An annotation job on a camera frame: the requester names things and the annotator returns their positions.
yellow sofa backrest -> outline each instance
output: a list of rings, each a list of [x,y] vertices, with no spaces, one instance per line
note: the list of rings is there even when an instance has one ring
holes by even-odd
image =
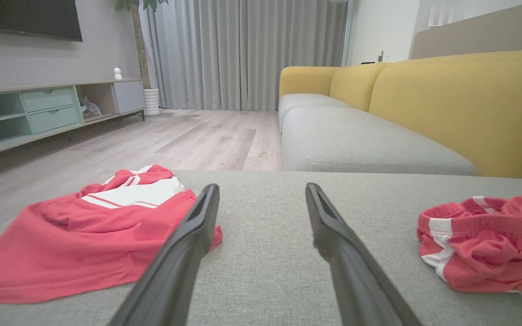
[[[354,109],[368,111],[373,85],[388,62],[339,68],[333,74],[329,96]]]
[[[458,152],[480,175],[522,178],[522,51],[390,64],[369,113]]]

gray wall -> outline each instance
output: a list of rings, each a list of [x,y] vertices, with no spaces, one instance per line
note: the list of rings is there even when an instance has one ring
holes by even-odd
[[[522,50],[522,5],[417,33],[412,58]]]
[[[140,78],[130,13],[116,0],[76,0],[83,42],[0,33],[0,88]]]

tree trunk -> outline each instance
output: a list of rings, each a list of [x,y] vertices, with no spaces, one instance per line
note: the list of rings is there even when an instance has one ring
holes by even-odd
[[[149,65],[146,62],[145,40],[142,37],[142,26],[140,24],[139,6],[132,3],[130,9],[132,15],[132,25],[134,27],[134,37],[136,39],[136,50],[138,51],[138,64],[140,65],[140,78],[142,79],[142,86],[145,89],[150,89]]]

light green drawer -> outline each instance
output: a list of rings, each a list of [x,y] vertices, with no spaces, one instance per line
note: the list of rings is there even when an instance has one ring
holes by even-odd
[[[51,109],[65,105],[74,105],[70,87],[24,91],[21,93],[28,112]]]
[[[29,116],[29,120],[31,121],[31,126],[34,128],[34,132],[39,134],[40,132],[75,124],[78,122],[78,115],[76,114],[75,107],[72,106],[32,114]]]

black television screen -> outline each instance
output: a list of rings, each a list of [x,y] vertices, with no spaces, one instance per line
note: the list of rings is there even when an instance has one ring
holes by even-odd
[[[75,0],[0,0],[0,31],[82,41]]]

